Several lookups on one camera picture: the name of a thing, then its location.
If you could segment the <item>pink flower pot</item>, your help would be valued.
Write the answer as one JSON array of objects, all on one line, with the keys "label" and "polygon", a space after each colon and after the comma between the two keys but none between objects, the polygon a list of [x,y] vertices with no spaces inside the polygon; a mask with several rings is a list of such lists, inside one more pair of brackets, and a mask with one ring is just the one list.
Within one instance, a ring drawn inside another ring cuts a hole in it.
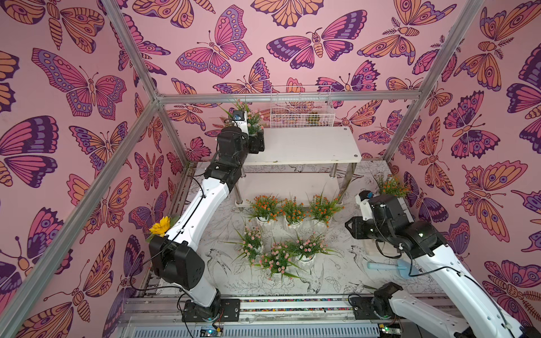
[{"label": "pink flower pot", "polygon": [[236,229],[239,240],[234,242],[238,251],[237,259],[244,259],[250,266],[259,264],[263,255],[263,232],[259,226]]},{"label": "pink flower pot", "polygon": [[227,113],[227,124],[235,127],[240,126],[240,120],[234,117],[235,111],[242,111],[245,113],[245,122],[247,123],[247,133],[249,136],[256,136],[256,134],[262,130],[261,120],[263,116],[259,112],[252,111],[249,108],[249,104],[237,100],[233,103],[233,107],[229,108],[227,111],[222,108],[224,112]]},{"label": "pink flower pot", "polygon": [[279,242],[272,245],[270,252],[259,256],[256,259],[255,266],[260,268],[269,279],[273,277],[299,278],[294,273],[297,266],[294,264],[293,259],[288,244]]},{"label": "pink flower pot", "polygon": [[307,238],[297,236],[286,242],[287,253],[301,264],[311,263],[318,255],[334,255],[335,251],[330,249],[324,234],[313,233]]}]

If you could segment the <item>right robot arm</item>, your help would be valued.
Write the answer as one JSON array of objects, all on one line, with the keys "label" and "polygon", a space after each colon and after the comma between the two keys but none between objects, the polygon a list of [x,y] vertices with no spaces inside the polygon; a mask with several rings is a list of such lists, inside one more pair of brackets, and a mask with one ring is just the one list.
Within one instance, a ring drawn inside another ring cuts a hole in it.
[{"label": "right robot arm", "polygon": [[355,239],[387,243],[406,254],[431,276],[461,317],[449,315],[388,282],[374,291],[371,309],[380,319],[405,318],[436,337],[539,337],[540,331],[514,318],[481,287],[462,265],[446,239],[430,222],[411,222],[393,195],[356,195],[361,214],[345,227]]}]

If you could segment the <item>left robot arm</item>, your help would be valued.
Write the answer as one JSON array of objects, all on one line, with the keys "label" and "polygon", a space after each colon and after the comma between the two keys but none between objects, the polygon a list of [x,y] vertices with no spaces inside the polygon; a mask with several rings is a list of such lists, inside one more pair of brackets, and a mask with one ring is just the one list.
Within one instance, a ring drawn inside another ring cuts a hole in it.
[{"label": "left robot arm", "polygon": [[197,316],[205,321],[219,317],[221,293],[204,277],[205,263],[197,248],[218,207],[241,178],[248,155],[265,150],[264,131],[251,136],[241,128],[225,127],[217,145],[194,201],[164,236],[156,235],[149,243],[155,275],[183,290]]}]

